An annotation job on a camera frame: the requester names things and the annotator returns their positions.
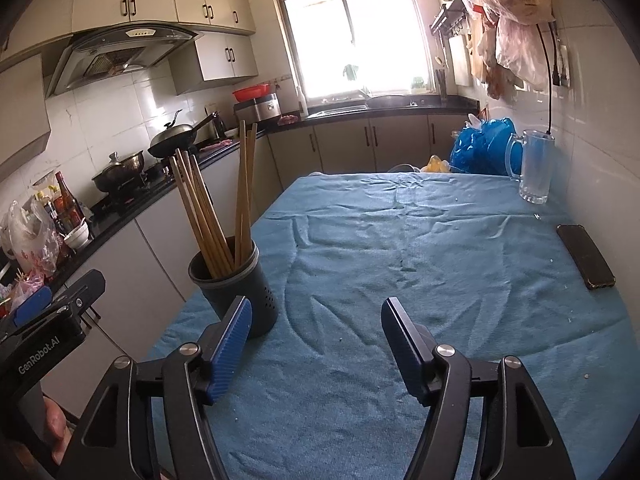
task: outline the mug handle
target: mug handle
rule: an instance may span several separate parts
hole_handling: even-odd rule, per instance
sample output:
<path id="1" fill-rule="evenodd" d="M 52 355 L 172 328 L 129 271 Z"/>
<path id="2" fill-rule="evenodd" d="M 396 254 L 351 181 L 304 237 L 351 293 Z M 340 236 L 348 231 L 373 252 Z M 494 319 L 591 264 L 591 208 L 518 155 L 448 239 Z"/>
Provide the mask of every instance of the mug handle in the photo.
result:
<path id="1" fill-rule="evenodd" d="M 513 151 L 513 145 L 516 142 L 524 145 L 523 138 L 517 137 L 515 134 L 511 134 L 511 137 L 509 137 L 509 141 L 507 142 L 507 149 L 504 152 L 504 167 L 507 169 L 507 176 L 514 180 L 521 181 L 522 175 L 513 173 L 513 170 L 511 169 L 511 152 Z"/>

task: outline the cooking pot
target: cooking pot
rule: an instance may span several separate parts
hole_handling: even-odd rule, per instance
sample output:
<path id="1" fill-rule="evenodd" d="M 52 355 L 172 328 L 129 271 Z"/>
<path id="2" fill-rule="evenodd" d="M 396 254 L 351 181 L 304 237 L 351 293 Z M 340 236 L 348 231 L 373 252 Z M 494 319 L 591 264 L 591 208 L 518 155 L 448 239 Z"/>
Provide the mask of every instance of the cooking pot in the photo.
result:
<path id="1" fill-rule="evenodd" d="M 174 126 L 178 114 L 182 110 L 178 110 L 174 115 L 174 120 L 164 126 L 166 130 L 157 134 L 152 140 L 147 150 L 155 158 L 167 158 L 175 153 L 175 150 L 188 150 L 196 138 L 198 130 L 206 124 L 209 124 L 215 117 L 216 113 L 209 114 L 203 121 L 195 126 L 190 124 L 178 124 Z"/>
<path id="2" fill-rule="evenodd" d="M 109 193 L 118 189 L 122 184 L 142 173 L 145 167 L 145 157 L 142 152 L 118 160 L 118 152 L 109 155 L 110 164 L 91 180 L 101 192 Z"/>

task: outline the window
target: window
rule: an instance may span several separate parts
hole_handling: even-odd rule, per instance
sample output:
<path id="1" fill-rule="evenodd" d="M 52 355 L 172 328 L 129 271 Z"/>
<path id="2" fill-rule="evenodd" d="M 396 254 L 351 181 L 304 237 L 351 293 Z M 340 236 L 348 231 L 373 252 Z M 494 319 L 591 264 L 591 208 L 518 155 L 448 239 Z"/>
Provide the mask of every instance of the window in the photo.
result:
<path id="1" fill-rule="evenodd" d="M 281 0 L 306 97 L 431 88 L 413 0 Z"/>

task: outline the black countertop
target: black countertop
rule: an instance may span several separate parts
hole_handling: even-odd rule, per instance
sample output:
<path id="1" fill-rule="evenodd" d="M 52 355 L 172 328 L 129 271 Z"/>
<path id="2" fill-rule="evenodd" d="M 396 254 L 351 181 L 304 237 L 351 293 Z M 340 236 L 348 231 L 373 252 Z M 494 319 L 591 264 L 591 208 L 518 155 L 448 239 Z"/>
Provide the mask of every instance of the black countertop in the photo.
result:
<path id="1" fill-rule="evenodd" d="M 295 124 L 286 126 L 274 126 L 269 130 L 258 133 L 258 138 L 269 133 L 282 132 L 287 130 L 295 130 L 306 126 L 315 126 L 316 124 L 337 123 L 341 121 L 349 121 L 354 119 L 367 119 L 376 117 L 397 117 L 400 115 L 427 115 L 427 114 L 477 114 L 479 112 L 479 103 L 473 99 L 462 96 L 449 96 L 445 104 L 440 103 L 437 96 L 428 96 L 429 102 L 419 106 L 411 106 L 404 108 L 379 108 L 366 109 L 347 112 L 339 115 L 325 116 L 319 118 L 311 118 L 300 121 Z M 206 152 L 200 152 L 198 164 L 201 170 L 208 168 L 211 164 L 217 162 L 224 156 L 234 152 L 239 147 L 239 143 L 235 141 L 229 146 L 223 146 L 219 149 L 212 149 Z M 55 294 L 62 286 L 71 278 L 82 264 L 85 263 L 100 247 L 120 231 L 126 224 L 135 219 L 149 206 L 160 200 L 175 189 L 175 179 L 173 177 L 158 178 L 147 182 L 147 190 L 136 200 L 134 200 L 122 214 L 112 212 L 106 216 L 95 218 L 91 223 L 91 231 L 94 239 L 77 254 L 72 256 L 65 265 L 60 268 L 47 285 Z"/>

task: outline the smartphone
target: smartphone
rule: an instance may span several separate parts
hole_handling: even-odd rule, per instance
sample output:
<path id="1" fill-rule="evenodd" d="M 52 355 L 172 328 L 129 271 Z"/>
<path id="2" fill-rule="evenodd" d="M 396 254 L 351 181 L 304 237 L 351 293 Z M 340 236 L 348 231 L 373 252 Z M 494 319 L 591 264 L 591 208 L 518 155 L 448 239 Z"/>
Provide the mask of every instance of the smartphone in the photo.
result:
<path id="1" fill-rule="evenodd" d="M 559 225 L 556 232 L 574 259 L 589 290 L 616 284 L 616 277 L 584 227 Z"/>

